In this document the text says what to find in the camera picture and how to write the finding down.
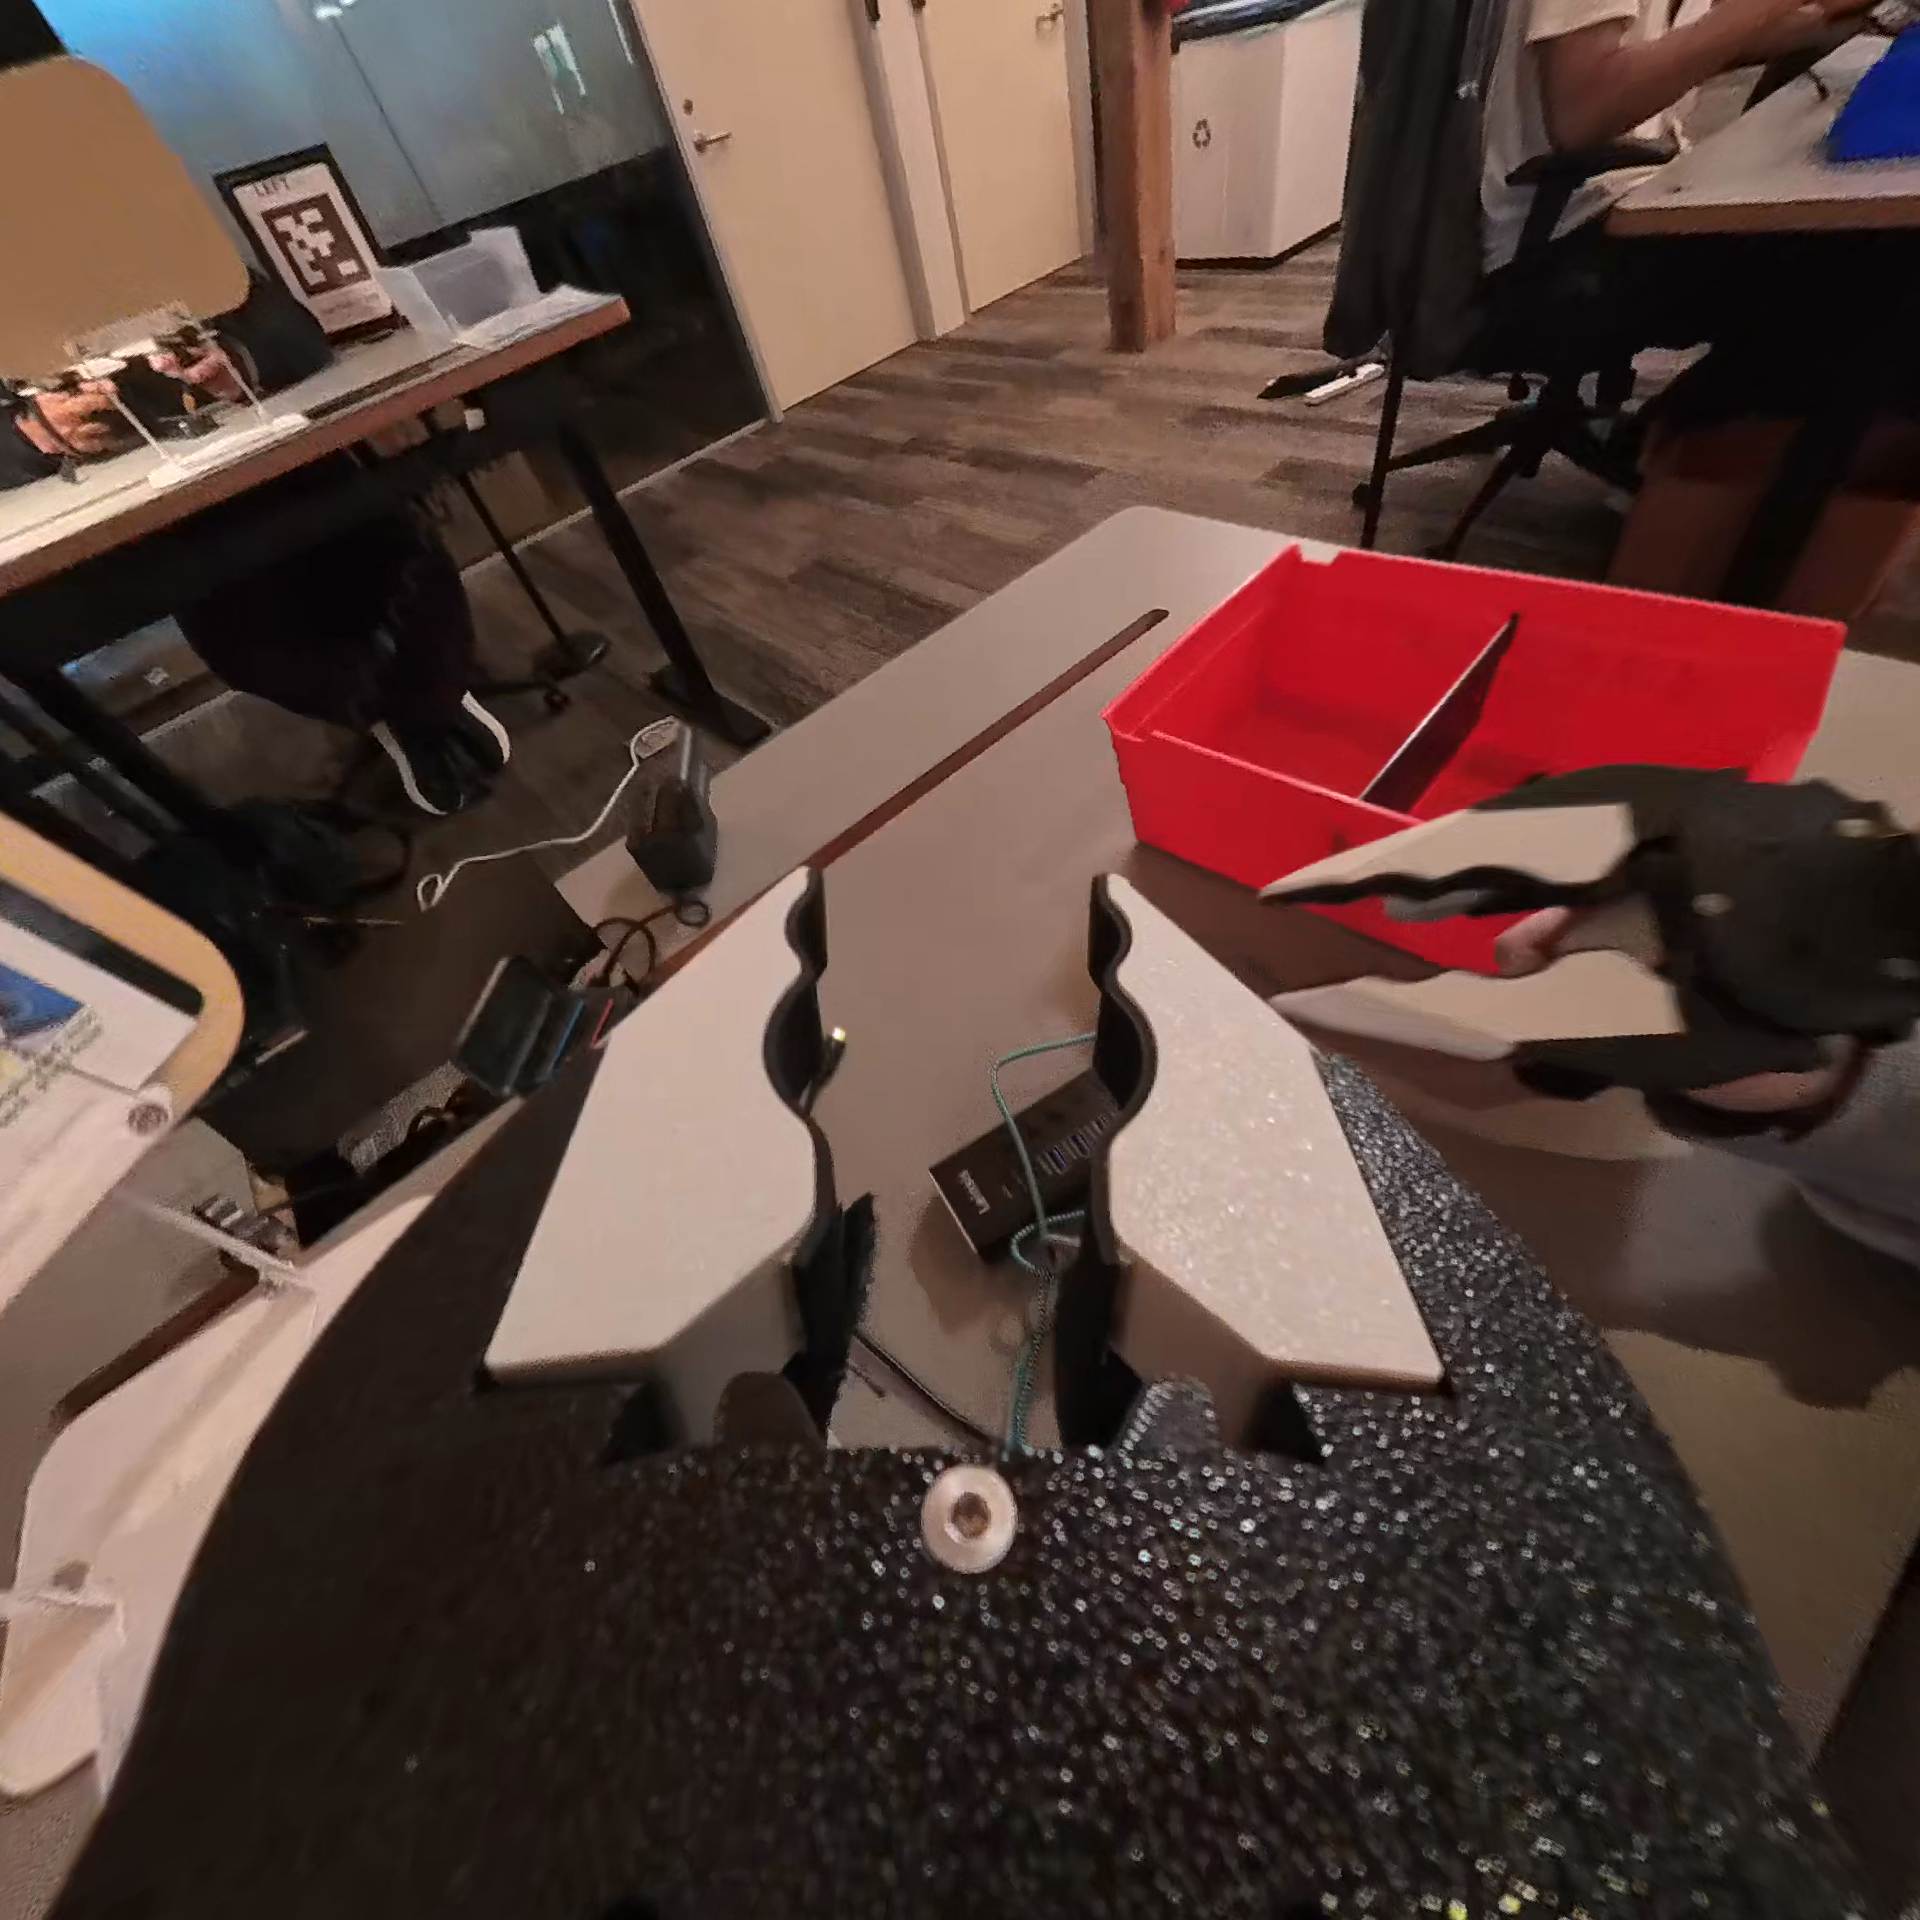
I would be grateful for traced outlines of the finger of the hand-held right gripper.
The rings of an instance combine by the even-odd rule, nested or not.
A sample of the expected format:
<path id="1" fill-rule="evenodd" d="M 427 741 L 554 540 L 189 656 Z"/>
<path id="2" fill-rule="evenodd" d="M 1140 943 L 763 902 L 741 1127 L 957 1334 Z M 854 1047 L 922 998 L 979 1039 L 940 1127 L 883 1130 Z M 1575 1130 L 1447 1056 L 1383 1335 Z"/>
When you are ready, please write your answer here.
<path id="1" fill-rule="evenodd" d="M 1603 894 L 1641 843 L 1629 804 L 1466 807 L 1311 862 L 1261 899 L 1379 902 L 1397 926 L 1502 918 Z"/>
<path id="2" fill-rule="evenodd" d="M 1338 1036 L 1466 1061 L 1497 1061 L 1539 1042 L 1671 1039 L 1687 1015 L 1658 970 L 1662 957 L 1650 905 L 1609 905 L 1580 915 L 1568 942 L 1533 973 L 1359 976 L 1272 994 L 1272 1011 Z"/>

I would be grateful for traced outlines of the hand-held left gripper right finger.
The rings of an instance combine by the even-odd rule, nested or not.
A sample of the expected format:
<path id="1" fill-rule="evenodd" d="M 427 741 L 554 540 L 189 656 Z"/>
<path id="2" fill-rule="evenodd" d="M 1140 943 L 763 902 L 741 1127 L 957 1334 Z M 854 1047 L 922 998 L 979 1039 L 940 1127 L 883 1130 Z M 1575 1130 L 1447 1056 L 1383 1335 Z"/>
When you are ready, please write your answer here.
<path id="1" fill-rule="evenodd" d="M 1112 1124 L 1054 1312 L 1066 1448 L 1189 1385 L 1230 1448 L 1308 1448 L 1299 1389 L 1445 1394 L 1315 1047 L 1134 880 L 1087 899 L 1091 1074 Z"/>

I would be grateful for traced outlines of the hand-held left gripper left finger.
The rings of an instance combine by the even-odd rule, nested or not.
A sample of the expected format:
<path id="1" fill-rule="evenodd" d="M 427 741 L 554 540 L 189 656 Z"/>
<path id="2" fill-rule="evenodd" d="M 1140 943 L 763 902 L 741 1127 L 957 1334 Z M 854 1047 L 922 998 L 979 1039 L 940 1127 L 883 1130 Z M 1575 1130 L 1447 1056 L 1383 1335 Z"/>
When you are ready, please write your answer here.
<path id="1" fill-rule="evenodd" d="M 878 1263 L 814 1114 L 823 875 L 734 915 L 606 1042 L 484 1350 L 495 1386 L 623 1386 L 617 1448 L 831 1446 Z"/>

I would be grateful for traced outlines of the black usb hub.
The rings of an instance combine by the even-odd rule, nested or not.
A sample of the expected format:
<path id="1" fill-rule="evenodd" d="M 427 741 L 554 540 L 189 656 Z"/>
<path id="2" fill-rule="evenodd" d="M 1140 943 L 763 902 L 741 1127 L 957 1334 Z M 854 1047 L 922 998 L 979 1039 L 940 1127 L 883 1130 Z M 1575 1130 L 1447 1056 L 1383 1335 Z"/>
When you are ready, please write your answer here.
<path id="1" fill-rule="evenodd" d="M 975 1260 L 1002 1260 L 1037 1221 L 1037 1185 L 1051 1221 L 1076 1211 L 1091 1188 L 1091 1164 L 1115 1130 L 1115 1101 L 1084 1067 L 1004 1124 L 928 1166 L 928 1180 Z"/>

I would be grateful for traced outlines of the person's right forearm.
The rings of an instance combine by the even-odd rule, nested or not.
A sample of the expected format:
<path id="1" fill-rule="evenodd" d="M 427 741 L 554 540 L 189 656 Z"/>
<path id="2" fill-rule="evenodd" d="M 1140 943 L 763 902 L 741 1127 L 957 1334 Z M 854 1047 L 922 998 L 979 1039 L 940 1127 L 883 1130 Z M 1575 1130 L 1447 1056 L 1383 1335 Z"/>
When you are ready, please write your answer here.
<path id="1" fill-rule="evenodd" d="M 1916 1039 L 1873 1053 L 1810 1133 L 1724 1149 L 1779 1169 L 1836 1233 L 1916 1270 Z"/>

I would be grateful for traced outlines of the black charger box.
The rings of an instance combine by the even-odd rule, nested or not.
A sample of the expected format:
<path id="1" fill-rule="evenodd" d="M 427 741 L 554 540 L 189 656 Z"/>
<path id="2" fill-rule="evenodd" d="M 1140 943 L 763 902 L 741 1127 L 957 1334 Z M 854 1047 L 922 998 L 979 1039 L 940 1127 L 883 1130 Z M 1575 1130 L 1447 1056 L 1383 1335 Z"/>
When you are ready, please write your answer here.
<path id="1" fill-rule="evenodd" d="M 488 976 L 451 1067 L 474 1092 L 512 1101 L 549 1083 L 574 1056 L 602 1047 L 619 1001 L 602 986 L 561 986 L 525 957 L 503 957 Z"/>

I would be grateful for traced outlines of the red plastic bin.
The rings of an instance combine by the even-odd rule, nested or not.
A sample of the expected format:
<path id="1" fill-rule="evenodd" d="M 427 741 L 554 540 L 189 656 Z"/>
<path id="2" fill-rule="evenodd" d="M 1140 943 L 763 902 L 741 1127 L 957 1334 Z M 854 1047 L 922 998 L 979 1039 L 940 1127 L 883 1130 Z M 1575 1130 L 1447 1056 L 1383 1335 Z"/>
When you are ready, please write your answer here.
<path id="1" fill-rule="evenodd" d="M 1140 844 L 1205 869 L 1165 905 L 1261 991 L 1492 973 L 1502 918 L 1388 930 L 1379 902 L 1261 902 L 1333 851 L 1518 789 L 1653 762 L 1795 775 L 1843 626 L 1379 553 L 1289 549 L 1109 709 Z"/>

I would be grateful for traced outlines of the grey power adapter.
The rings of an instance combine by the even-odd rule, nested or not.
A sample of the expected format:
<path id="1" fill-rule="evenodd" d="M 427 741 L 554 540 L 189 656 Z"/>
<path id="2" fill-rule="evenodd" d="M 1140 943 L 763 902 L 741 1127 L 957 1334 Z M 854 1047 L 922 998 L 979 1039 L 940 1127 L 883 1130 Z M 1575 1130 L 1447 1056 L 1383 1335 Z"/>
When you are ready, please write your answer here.
<path id="1" fill-rule="evenodd" d="M 662 895 L 692 895 L 714 880 L 711 765 L 697 733 L 683 736 L 673 773 L 654 789 L 651 812 L 636 823 L 624 848 Z"/>

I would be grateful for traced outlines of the black office chair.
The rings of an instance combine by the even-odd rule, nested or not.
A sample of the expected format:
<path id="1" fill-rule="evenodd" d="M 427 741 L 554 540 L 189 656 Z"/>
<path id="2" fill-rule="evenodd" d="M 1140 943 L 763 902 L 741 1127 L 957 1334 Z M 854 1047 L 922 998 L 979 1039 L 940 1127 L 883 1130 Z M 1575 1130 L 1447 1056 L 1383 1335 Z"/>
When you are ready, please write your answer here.
<path id="1" fill-rule="evenodd" d="M 1521 277 L 1505 293 L 1483 298 L 1466 311 L 1466 335 L 1445 351 L 1440 375 L 1505 378 L 1505 402 L 1480 423 L 1452 438 L 1397 448 L 1403 390 L 1400 339 L 1388 332 L 1373 357 L 1383 369 L 1383 394 L 1370 478 L 1354 490 L 1363 515 L 1359 544 L 1379 542 L 1388 480 L 1400 471 L 1428 468 L 1490 454 L 1483 475 L 1447 537 L 1428 549 L 1434 560 L 1454 560 L 1480 514 L 1512 485 L 1541 471 L 1551 456 L 1632 498 L 1641 475 L 1641 414 L 1632 353 L 1599 353 L 1582 339 L 1586 299 L 1567 272 L 1532 267 L 1532 255 L 1556 237 L 1573 191 L 1612 171 L 1650 171 L 1678 157 L 1676 136 L 1629 136 L 1590 154 L 1551 154 L 1521 161 L 1510 183 L 1532 191 L 1526 237 L 1515 255 Z"/>

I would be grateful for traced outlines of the printed instruction board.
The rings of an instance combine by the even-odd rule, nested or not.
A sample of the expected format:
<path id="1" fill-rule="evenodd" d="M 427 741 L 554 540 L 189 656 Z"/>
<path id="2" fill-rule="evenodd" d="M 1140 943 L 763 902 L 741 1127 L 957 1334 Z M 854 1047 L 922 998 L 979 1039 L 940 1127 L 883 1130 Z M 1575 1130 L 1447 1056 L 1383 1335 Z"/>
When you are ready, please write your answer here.
<path id="1" fill-rule="evenodd" d="M 221 948 L 5 821 L 5 1305 L 191 1117 L 243 1029 Z"/>

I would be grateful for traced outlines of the clear plastic storage box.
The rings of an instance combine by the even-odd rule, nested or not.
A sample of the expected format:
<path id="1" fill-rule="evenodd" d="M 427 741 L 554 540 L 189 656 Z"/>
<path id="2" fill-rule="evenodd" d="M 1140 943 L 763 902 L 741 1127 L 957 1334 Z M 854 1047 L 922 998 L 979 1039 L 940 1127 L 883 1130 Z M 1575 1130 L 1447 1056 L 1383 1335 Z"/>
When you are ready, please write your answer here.
<path id="1" fill-rule="evenodd" d="M 5 1589 L 5 1802 L 109 1788 L 228 1485 L 295 1370 L 435 1192 L 376 1205 L 297 1273 L 87 1405 L 43 1456 Z"/>

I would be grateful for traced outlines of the dark jacket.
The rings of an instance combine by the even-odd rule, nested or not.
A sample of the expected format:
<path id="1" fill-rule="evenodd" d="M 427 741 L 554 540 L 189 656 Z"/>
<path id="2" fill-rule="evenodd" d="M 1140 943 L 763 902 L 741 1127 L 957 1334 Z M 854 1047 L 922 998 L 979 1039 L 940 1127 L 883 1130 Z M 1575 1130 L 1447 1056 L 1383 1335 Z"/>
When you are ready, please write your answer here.
<path id="1" fill-rule="evenodd" d="M 1483 282 L 1483 108 L 1505 4 L 1366 4 L 1325 346 L 1462 373 Z"/>

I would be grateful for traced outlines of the wood-edged table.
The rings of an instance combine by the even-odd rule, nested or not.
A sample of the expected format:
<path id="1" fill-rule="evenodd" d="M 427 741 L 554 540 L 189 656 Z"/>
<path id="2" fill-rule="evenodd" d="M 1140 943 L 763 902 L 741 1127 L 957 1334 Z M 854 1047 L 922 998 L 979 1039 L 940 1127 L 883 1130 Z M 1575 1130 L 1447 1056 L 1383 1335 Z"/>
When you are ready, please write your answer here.
<path id="1" fill-rule="evenodd" d="M 1831 158 L 1828 134 L 1892 51 L 1856 38 L 1698 139 L 1609 214 L 1625 240 L 1691 232 L 1873 232 L 1916 226 L 1916 158 Z"/>

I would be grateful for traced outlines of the white recycling cabinet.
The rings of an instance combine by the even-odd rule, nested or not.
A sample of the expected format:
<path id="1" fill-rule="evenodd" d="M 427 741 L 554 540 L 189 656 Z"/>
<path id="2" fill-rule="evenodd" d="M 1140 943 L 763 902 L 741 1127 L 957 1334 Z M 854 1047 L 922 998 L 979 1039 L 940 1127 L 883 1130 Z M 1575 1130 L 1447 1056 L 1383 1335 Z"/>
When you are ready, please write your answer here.
<path id="1" fill-rule="evenodd" d="M 1174 252 L 1270 265 L 1333 232 L 1363 4 L 1193 4 L 1171 21 Z"/>

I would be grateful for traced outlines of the wooden pillar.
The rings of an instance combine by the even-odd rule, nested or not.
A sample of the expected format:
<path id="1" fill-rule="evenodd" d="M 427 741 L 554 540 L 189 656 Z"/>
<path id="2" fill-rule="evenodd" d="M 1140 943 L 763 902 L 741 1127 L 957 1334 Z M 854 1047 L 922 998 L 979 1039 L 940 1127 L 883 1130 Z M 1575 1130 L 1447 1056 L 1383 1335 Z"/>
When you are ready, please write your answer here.
<path id="1" fill-rule="evenodd" d="M 1109 345 L 1176 327 L 1171 4 L 1087 4 Z"/>

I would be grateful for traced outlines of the blue object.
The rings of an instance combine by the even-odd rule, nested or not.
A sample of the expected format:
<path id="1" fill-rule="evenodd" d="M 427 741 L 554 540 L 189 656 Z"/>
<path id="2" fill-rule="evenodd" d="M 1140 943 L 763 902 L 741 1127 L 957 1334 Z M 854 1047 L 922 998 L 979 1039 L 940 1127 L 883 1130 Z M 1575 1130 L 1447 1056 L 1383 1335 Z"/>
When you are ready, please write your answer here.
<path id="1" fill-rule="evenodd" d="M 1916 41 L 1896 41 L 1853 86 L 1828 130 L 1828 161 L 1916 158 Z"/>

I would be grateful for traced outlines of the wood-edged desk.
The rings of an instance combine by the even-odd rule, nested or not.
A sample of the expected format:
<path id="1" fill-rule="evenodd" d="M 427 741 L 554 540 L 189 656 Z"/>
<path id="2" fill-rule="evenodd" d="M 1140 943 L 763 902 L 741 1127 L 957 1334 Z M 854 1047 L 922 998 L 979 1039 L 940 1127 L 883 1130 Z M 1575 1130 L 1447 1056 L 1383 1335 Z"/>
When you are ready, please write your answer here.
<path id="1" fill-rule="evenodd" d="M 351 515 L 384 514 L 507 454 L 552 442 L 667 656 L 651 675 L 654 696 L 731 746 L 763 743 L 770 723 L 721 696 L 586 441 L 586 402 L 566 357 L 623 323 L 630 308 L 617 298 L 554 293 L 534 308 L 534 323 L 479 346 L 391 335 L 270 394 L 263 423 L 231 419 L 200 442 L 140 447 L 87 461 L 78 478 L 7 490 L 5 678 L 28 685 L 51 675 L 167 618 L 231 572 L 330 540 Z M 400 426 L 420 426 L 420 441 L 369 464 L 354 460 L 357 447 Z M 200 515 L 335 456 L 351 464 L 339 490 L 248 506 L 237 553 L 184 540 Z"/>

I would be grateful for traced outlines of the white door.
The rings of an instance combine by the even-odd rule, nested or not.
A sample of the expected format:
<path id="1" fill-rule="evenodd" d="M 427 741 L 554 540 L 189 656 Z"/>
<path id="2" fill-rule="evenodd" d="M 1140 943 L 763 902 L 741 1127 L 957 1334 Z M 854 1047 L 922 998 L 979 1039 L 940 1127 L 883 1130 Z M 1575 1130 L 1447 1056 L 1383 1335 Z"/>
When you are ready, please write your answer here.
<path id="1" fill-rule="evenodd" d="M 1094 245 L 1087 4 L 862 4 L 922 339 Z"/>
<path id="2" fill-rule="evenodd" d="M 854 4 L 636 4 L 776 409 L 913 345 Z"/>

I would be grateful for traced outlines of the small clear plastic boxes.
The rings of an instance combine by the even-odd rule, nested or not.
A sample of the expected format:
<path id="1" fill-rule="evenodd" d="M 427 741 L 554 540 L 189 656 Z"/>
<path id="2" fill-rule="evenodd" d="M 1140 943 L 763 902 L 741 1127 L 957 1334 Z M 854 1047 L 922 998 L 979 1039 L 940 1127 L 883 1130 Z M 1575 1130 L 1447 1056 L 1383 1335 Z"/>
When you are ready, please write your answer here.
<path id="1" fill-rule="evenodd" d="M 460 245 L 376 267 L 391 308 L 420 335 L 452 339 L 541 298 L 517 226 L 474 226 Z"/>

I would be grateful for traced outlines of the black framed marker sign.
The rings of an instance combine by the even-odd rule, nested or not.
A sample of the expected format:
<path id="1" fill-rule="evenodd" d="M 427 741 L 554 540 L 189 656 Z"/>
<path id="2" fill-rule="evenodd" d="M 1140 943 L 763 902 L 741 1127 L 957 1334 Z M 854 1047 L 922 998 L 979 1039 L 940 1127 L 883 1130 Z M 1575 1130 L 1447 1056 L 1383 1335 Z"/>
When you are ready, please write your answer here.
<path id="1" fill-rule="evenodd" d="M 330 143 L 216 171 L 214 191 L 259 261 L 333 345 L 369 340 L 406 325 L 381 277 L 385 255 Z"/>

